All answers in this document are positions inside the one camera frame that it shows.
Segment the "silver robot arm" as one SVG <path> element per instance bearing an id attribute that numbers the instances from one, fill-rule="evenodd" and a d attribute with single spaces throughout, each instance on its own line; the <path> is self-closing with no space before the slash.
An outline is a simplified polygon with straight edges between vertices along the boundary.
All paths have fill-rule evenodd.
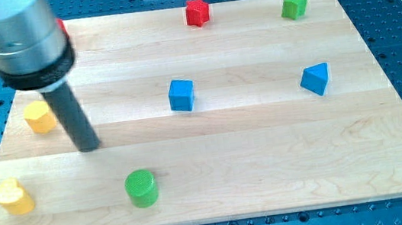
<path id="1" fill-rule="evenodd" d="M 36 91 L 76 149 L 100 140 L 67 83 L 76 52 L 47 0 L 0 0 L 0 78 L 19 91 Z"/>

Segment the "black pusher rod tool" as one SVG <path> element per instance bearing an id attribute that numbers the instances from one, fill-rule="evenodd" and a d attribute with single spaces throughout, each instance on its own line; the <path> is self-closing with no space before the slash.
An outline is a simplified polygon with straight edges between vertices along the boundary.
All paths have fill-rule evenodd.
<path id="1" fill-rule="evenodd" d="M 96 132 L 67 82 L 49 85 L 40 93 L 79 152 L 91 152 L 100 146 Z"/>

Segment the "red block behind arm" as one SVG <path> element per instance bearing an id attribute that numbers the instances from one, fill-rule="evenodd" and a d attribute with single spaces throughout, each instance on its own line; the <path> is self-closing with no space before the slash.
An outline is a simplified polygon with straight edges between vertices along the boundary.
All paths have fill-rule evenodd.
<path id="1" fill-rule="evenodd" d="M 59 26 L 59 28 L 62 30 L 62 32 L 67 34 L 66 27 L 64 26 L 63 20 L 61 20 L 60 18 L 57 18 L 56 22 L 57 22 L 57 25 Z"/>

